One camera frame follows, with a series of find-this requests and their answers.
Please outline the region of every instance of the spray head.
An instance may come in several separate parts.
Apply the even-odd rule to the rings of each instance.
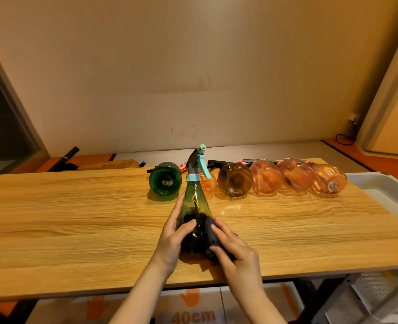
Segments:
[[[197,147],[187,160],[187,168],[189,173],[187,174],[187,182],[200,181],[199,169],[206,178],[211,178],[208,168],[206,167],[204,152],[206,150],[205,144],[201,144]]]

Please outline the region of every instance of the green spray bottle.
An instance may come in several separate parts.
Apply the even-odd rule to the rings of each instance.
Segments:
[[[201,144],[192,152],[186,163],[188,168],[187,188],[181,214],[176,224],[178,228],[182,224],[196,219],[196,228],[184,238],[181,244],[181,249],[191,254],[207,254],[210,245],[207,234],[210,228],[207,226],[210,226],[208,222],[213,216],[200,185],[199,175],[199,169],[201,169],[206,178],[211,178],[205,163],[205,149],[206,146]]]

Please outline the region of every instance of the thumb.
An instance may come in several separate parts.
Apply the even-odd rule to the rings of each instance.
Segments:
[[[224,271],[234,266],[234,263],[231,261],[228,254],[219,246],[212,245],[209,247],[209,250],[215,253]]]
[[[191,233],[196,227],[196,220],[192,219],[190,222],[182,224],[173,234],[176,243],[181,243],[185,236]]]

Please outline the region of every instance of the electrical outlet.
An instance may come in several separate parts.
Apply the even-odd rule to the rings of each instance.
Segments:
[[[354,114],[353,112],[351,112],[350,114],[349,114],[349,120],[351,121],[351,122],[357,122],[358,121],[358,119],[359,119],[359,117],[360,117],[360,114]]]

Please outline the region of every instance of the forearm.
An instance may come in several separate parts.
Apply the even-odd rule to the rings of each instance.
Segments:
[[[151,260],[110,324],[149,324],[167,274]]]
[[[265,291],[247,302],[239,303],[252,324],[287,324]]]

